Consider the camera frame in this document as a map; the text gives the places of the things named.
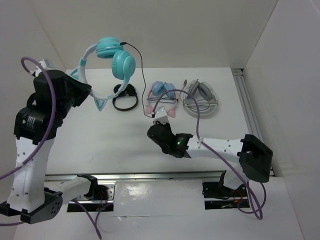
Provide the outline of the teal cat-ear headphones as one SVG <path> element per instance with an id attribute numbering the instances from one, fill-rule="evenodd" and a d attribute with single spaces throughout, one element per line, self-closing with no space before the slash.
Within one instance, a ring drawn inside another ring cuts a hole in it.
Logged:
<path id="1" fill-rule="evenodd" d="M 113 76 L 121 80 L 122 83 L 118 90 L 111 95 L 102 95 L 94 91 L 90 91 L 89 95 L 93 98 L 95 105 L 99 111 L 102 111 L 108 100 L 114 99 L 122 93 L 129 84 L 130 78 L 136 70 L 135 58 L 124 50 L 124 42 L 115 37 L 101 38 L 97 43 L 89 46 L 84 55 L 80 58 L 78 66 L 71 72 L 70 76 L 80 83 L 87 84 L 86 64 L 90 54 L 96 53 L 100 59 L 111 59 L 111 70 Z"/>

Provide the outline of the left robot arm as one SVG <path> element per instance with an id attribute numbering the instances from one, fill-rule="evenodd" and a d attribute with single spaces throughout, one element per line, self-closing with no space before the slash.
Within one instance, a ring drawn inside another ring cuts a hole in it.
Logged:
<path id="1" fill-rule="evenodd" d="M 16 115 L 16 167 L 8 200 L 0 213 L 19 216 L 21 223 L 36 224 L 53 219 L 63 204 L 84 196 L 88 200 L 99 193 L 98 180 L 89 174 L 78 174 L 60 186 L 44 185 L 51 148 L 72 107 L 80 106 L 92 87 L 60 70 L 47 70 L 33 80 L 35 92 Z"/>

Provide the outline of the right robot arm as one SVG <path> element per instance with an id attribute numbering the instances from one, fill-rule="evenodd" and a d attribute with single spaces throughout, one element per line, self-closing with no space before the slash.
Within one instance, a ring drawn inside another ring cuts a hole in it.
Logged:
<path id="1" fill-rule="evenodd" d="M 175 158 L 223 157 L 228 163 L 240 165 L 240 172 L 249 180 L 267 183 L 270 179 L 273 151 L 252 134 L 233 140 L 199 140 L 190 133 L 173 134 L 169 123 L 156 123 L 149 128 L 147 136 L 164 154 Z"/>

